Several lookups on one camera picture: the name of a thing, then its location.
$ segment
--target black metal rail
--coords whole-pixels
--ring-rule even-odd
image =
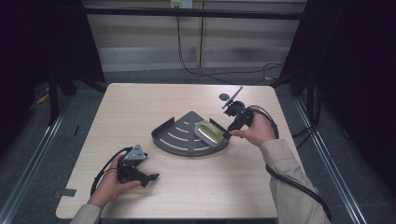
[[[301,21],[304,13],[298,12],[261,12],[233,11],[213,9],[187,8],[139,8],[139,7],[41,7],[50,13],[85,13],[91,15],[125,15],[125,16],[173,16],[173,17],[206,17],[206,18],[238,18],[262,20]]]

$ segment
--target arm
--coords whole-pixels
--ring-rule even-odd
[[[78,223],[98,223],[103,208],[109,202],[118,198],[127,189],[133,189],[140,186],[140,181],[134,180],[125,184],[121,184],[117,178],[117,164],[122,156],[119,155],[111,162],[109,170],[103,176],[95,193],[88,200],[87,204],[83,204],[71,221],[71,224]]]
[[[269,120],[255,113],[247,130],[234,130],[233,136],[246,138],[260,148],[264,161],[275,172],[315,191],[311,181],[295,160],[285,140],[275,140]],[[279,216],[279,223],[330,223],[322,206],[304,192],[276,178],[271,178],[270,188]]]

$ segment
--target person's right hand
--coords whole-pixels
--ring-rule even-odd
[[[271,122],[264,115],[257,112],[254,112],[253,122],[247,130],[233,130],[231,135],[246,138],[249,143],[257,147],[266,141],[275,139]]]

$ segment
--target gray floor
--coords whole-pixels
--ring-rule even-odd
[[[260,68],[212,68],[205,72],[254,71]],[[261,80],[263,73],[218,75],[232,83],[250,84]],[[107,73],[106,80],[111,82],[146,82],[146,83],[196,83],[196,84],[225,84],[213,77],[196,77],[182,69]],[[57,189],[63,189],[73,170],[78,153],[91,127],[92,121],[102,100],[103,94],[91,90],[83,84],[77,83],[78,92],[71,99],[71,104],[64,113],[64,120],[58,132],[51,141],[49,150],[33,178],[12,223],[67,223],[55,216],[59,198],[53,197]],[[294,99],[290,96],[289,86],[276,88],[276,94],[282,106],[286,120],[292,133],[299,132],[304,123],[297,111]],[[1,191],[0,204],[3,206],[17,182],[24,168],[33,156],[41,137],[47,130],[50,111],[49,102],[32,105],[27,113],[24,128],[19,137],[8,149],[8,154],[0,160]],[[342,126],[334,115],[323,107],[319,122],[319,131],[340,169],[345,181],[356,197],[367,223],[392,223],[396,220],[396,200],[378,177],[378,175],[362,159],[355,144],[345,139]],[[299,145],[304,139],[295,139]],[[300,149],[307,175],[314,185],[320,189],[320,196],[328,203],[332,210],[333,223],[353,223],[344,204],[332,183],[330,176],[321,161],[317,149],[308,140]],[[147,223],[192,223],[192,220],[151,220]],[[271,220],[232,220],[229,223],[274,223]],[[108,221],[104,223],[129,223],[129,221]]]

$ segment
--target yellow object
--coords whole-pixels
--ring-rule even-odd
[[[203,120],[196,125],[195,134],[212,147],[224,142],[223,131],[207,120]]]
[[[40,98],[38,98],[38,100],[35,102],[37,105],[43,103],[44,101],[47,100],[47,97],[49,96],[49,91],[50,88],[46,88],[46,90],[44,91],[44,94],[40,96]]]

